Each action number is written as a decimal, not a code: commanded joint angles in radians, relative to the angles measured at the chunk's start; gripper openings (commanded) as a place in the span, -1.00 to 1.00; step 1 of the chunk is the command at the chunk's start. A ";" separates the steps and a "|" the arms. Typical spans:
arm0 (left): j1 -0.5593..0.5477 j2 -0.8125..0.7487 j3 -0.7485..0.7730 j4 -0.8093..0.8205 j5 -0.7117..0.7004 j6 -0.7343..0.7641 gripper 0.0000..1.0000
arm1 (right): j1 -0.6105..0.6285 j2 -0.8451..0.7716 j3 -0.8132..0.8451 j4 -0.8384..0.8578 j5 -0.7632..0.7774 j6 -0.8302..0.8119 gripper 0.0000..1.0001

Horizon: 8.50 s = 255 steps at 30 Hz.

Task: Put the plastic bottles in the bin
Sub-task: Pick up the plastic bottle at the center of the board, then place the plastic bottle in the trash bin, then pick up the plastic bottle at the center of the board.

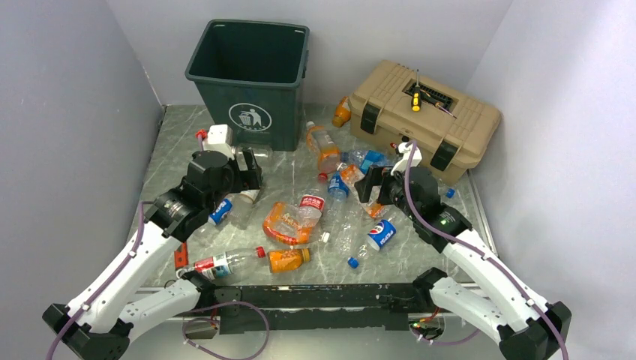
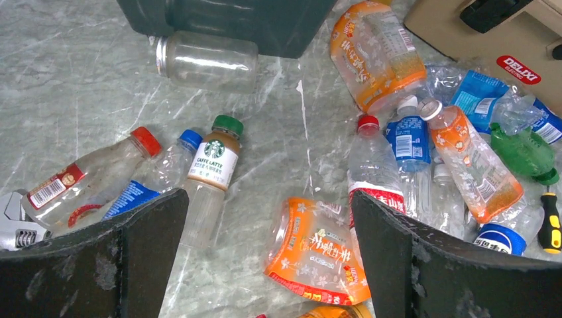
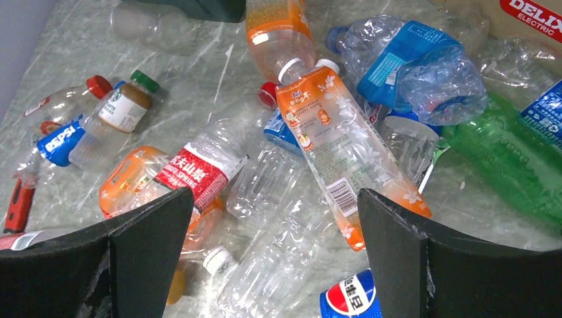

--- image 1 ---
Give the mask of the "blue label water bottle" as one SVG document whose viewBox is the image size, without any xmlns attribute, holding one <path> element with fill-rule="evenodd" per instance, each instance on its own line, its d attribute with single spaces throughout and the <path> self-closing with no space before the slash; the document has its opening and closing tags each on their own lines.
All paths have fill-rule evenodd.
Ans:
<svg viewBox="0 0 636 360">
<path fill-rule="evenodd" d="M 327 194 L 327 217 L 330 219 L 336 218 L 345 208 L 350 195 L 350 190 L 339 172 L 335 172 L 330 178 Z"/>
</svg>

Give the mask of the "crushed large orange bottle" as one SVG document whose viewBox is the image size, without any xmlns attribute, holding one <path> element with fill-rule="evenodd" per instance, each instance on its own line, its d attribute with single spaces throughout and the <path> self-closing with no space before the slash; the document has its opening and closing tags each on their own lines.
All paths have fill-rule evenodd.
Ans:
<svg viewBox="0 0 636 360">
<path fill-rule="evenodd" d="M 275 202 L 262 222 L 263 232 L 272 241 L 290 247 L 307 245 L 315 241 L 314 228 L 303 226 L 295 206 L 286 202 Z"/>
</svg>

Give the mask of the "red label clear bottle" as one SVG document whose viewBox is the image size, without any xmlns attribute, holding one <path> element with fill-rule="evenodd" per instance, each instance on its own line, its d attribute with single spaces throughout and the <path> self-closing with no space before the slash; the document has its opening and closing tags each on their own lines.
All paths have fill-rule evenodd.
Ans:
<svg viewBox="0 0 636 360">
<path fill-rule="evenodd" d="M 326 190 L 321 187 L 310 187 L 305 190 L 298 204 L 299 223 L 303 227 L 316 226 L 323 216 L 326 205 Z"/>
</svg>

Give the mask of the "small orange juice bottle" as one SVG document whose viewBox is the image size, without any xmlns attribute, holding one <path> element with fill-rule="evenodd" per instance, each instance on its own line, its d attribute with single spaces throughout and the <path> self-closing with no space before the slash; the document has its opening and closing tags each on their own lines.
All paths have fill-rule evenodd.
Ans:
<svg viewBox="0 0 636 360">
<path fill-rule="evenodd" d="M 311 261 L 308 248 L 295 250 L 273 250 L 267 253 L 271 273 L 290 272 Z"/>
</svg>

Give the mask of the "clear bottle red cap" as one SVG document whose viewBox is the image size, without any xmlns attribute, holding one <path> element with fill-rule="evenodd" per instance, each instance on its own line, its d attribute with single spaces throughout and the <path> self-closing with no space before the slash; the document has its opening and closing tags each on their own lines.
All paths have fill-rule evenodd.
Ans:
<svg viewBox="0 0 636 360">
<path fill-rule="evenodd" d="M 186 265 L 176 271 L 176 276 L 183 278 L 188 272 L 198 272 L 211 281 L 245 278 L 263 265 L 265 257 L 265 249 L 261 246 L 228 250 Z"/>
</svg>

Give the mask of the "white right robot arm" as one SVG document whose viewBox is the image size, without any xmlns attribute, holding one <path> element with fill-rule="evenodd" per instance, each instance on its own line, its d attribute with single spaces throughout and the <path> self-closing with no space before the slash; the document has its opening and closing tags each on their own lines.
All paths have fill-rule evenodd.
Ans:
<svg viewBox="0 0 636 360">
<path fill-rule="evenodd" d="M 472 224 L 445 204 L 428 169 L 406 172 L 371 166 L 353 182 L 362 203 L 395 206 L 412 221 L 419 238 L 469 275 L 484 293 L 465 289 L 450 275 L 430 268 L 413 282 L 413 301 L 422 311 L 450 311 L 487 335 L 505 359 L 569 357 L 566 338 L 572 312 L 550 303 L 519 279 L 483 242 Z"/>
</svg>

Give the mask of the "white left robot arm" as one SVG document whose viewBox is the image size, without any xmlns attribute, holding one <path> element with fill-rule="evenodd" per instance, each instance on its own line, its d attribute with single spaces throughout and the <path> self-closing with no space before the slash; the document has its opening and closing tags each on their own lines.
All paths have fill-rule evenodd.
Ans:
<svg viewBox="0 0 636 360">
<path fill-rule="evenodd" d="M 262 169 L 251 148 L 234 154 L 203 150 L 192 154 L 179 185 L 138 205 L 135 235 L 101 274 L 67 304 L 51 304 L 43 321 L 55 332 L 47 359 L 64 343 L 80 359 L 120 359 L 129 345 L 149 329 L 180 313 L 209 313 L 216 286 L 187 270 L 171 286 L 131 301 L 158 263 L 181 247 L 207 223 L 229 194 L 256 190 Z"/>
</svg>

